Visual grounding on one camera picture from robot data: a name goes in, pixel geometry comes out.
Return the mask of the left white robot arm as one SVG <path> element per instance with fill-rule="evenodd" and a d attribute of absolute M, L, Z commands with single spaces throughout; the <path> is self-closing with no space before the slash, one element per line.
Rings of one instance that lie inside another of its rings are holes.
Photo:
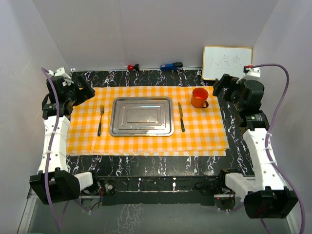
<path fill-rule="evenodd" d="M 42 102 L 44 145 L 36 175 L 30 176 L 30 187 L 45 205 L 79 198 L 86 190 L 94 195 L 101 183 L 92 172 L 73 175 L 67 167 L 67 133 L 73 108 L 95 96 L 95 90 L 79 76 L 70 80 L 64 76 L 47 79 L 49 93 Z"/>

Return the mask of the silver fork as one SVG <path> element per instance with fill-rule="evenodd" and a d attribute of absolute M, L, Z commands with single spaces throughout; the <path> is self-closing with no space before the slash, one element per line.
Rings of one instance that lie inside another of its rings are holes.
<path fill-rule="evenodd" d="M 101 127 L 102 127 L 102 117 L 105 113 L 104 105 L 100 106 L 100 121 L 98 125 L 98 130 L 97 130 L 97 136 L 99 137 L 101 135 Z"/>

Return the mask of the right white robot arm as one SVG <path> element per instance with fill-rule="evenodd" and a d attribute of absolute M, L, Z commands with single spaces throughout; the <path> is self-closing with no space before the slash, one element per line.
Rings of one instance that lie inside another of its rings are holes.
<path fill-rule="evenodd" d="M 286 218 L 298 198 L 275 168 L 273 150 L 266 140 L 270 125 L 260 109 L 264 85 L 224 74 L 213 85 L 213 96 L 220 93 L 236 109 L 235 119 L 250 152 L 254 178 L 244 177 L 235 169 L 223 169 L 218 175 L 218 189 L 225 194 L 232 190 L 243 199 L 249 218 Z"/>

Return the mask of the yellow checkered tablecloth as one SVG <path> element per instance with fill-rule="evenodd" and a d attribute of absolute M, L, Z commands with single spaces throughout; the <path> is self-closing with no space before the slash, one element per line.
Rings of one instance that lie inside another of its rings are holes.
<path fill-rule="evenodd" d="M 194 87 L 96 88 L 74 108 L 67 154 L 224 156 L 229 148 L 218 99 L 206 87 L 202 108 L 191 104 Z"/>

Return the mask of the orange translucent cup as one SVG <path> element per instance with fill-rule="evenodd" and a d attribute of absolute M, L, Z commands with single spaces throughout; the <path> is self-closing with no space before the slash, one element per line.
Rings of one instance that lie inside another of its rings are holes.
<path fill-rule="evenodd" d="M 192 92 L 191 97 L 191 105 L 195 108 L 203 108 L 206 109 L 209 107 L 207 99 L 209 97 L 209 93 L 204 88 L 195 88 Z"/>

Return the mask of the black handled table knife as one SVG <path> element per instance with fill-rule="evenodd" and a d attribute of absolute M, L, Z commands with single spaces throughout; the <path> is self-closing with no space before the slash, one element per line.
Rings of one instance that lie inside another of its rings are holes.
<path fill-rule="evenodd" d="M 180 102 L 178 102 L 178 108 L 179 108 L 179 115 L 180 115 L 180 124 L 181 124 L 181 130 L 182 132 L 185 132 L 185 126 L 183 122 L 183 111 Z"/>

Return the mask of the silver metal tray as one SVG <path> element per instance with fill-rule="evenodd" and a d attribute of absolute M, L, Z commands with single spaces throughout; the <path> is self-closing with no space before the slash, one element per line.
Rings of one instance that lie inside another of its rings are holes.
<path fill-rule="evenodd" d="M 169 97 L 118 97 L 113 102 L 109 132 L 114 137 L 171 136 L 173 101 Z"/>

